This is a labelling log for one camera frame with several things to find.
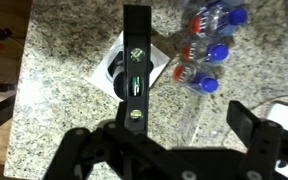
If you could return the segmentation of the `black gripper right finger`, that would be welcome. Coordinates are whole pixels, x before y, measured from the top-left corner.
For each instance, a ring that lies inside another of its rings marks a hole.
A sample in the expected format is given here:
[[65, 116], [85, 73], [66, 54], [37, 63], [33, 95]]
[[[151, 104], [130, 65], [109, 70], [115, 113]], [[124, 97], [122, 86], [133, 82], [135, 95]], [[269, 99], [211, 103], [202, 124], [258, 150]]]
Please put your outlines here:
[[247, 147], [239, 165], [239, 178], [272, 180], [282, 127], [272, 121], [261, 121], [239, 101], [229, 102], [226, 121]]

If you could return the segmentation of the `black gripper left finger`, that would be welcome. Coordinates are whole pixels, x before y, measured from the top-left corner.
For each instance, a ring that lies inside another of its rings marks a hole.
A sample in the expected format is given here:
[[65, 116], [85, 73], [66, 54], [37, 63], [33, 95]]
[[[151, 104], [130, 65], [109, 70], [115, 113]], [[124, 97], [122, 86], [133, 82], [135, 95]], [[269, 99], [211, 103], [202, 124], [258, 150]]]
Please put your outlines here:
[[116, 118], [94, 132], [86, 128], [67, 131], [43, 180], [87, 180], [93, 166], [100, 162], [106, 162], [122, 180], [130, 180], [129, 160], [123, 151], [129, 134], [122, 124], [126, 110], [127, 103], [120, 103]]

